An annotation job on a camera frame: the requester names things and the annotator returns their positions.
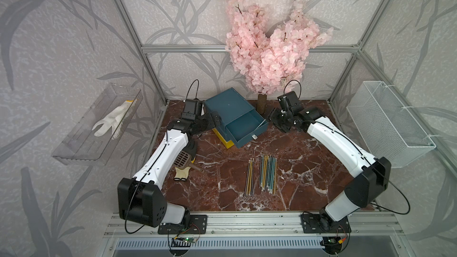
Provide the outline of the teal yellow drawer box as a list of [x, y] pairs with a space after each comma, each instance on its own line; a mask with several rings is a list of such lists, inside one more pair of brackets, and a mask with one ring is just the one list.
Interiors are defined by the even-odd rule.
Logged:
[[205, 101], [205, 106], [209, 112], [217, 111], [220, 115], [221, 125], [216, 127], [216, 129], [227, 141], [231, 141], [231, 139], [226, 134], [226, 125], [255, 109], [252, 104], [233, 88], [209, 98]]

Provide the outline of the teal top drawer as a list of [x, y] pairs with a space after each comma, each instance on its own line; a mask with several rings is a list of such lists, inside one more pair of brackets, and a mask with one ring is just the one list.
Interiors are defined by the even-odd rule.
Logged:
[[234, 145], [242, 148], [268, 130], [268, 121], [253, 109], [227, 124], [225, 130]]

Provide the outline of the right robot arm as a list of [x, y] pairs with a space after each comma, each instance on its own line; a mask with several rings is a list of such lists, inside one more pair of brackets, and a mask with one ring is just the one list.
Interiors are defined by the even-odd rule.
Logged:
[[292, 127], [308, 133], [323, 144], [347, 169], [353, 180], [321, 210], [321, 219], [338, 222], [365, 208], [388, 188], [391, 163], [363, 150], [343, 134], [317, 107], [297, 114], [275, 108], [268, 119], [282, 132]]

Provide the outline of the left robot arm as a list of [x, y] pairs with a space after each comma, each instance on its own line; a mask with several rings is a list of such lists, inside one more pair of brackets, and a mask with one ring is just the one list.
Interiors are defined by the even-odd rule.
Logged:
[[117, 186], [120, 218], [143, 226], [175, 224], [188, 228], [189, 211], [167, 202], [161, 189], [176, 158], [190, 145], [192, 136], [220, 124], [221, 118], [216, 111], [194, 120], [184, 116], [170, 122], [163, 140], [147, 163], [132, 178], [123, 178]]

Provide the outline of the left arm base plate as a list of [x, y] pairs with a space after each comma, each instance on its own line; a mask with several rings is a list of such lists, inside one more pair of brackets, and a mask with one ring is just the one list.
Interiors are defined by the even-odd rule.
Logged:
[[190, 214], [185, 216], [182, 223], [161, 224], [158, 228], [160, 235], [180, 235], [180, 234], [205, 234], [207, 232], [208, 215]]

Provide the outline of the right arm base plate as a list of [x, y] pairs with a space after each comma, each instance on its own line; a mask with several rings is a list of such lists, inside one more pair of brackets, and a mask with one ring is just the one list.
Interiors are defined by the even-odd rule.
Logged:
[[327, 215], [303, 212], [301, 225], [304, 233], [308, 234], [349, 234], [352, 233], [348, 217], [333, 221]]

